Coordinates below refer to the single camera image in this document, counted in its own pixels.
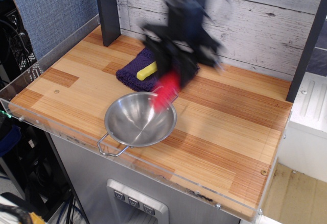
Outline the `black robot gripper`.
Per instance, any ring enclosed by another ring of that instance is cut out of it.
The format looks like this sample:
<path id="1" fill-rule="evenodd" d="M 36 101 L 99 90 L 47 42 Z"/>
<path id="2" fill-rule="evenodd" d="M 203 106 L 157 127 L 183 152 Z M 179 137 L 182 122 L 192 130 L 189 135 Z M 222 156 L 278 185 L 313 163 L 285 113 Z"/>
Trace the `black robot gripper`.
<path id="1" fill-rule="evenodd" d="M 165 25 L 144 24 L 143 30 L 155 34 L 159 40 L 146 39 L 144 45 L 153 53 L 158 78 L 179 75 L 183 89 L 197 74 L 198 63 L 219 68 L 217 53 L 220 43 L 203 28 L 206 0 L 166 0 L 168 22 Z"/>

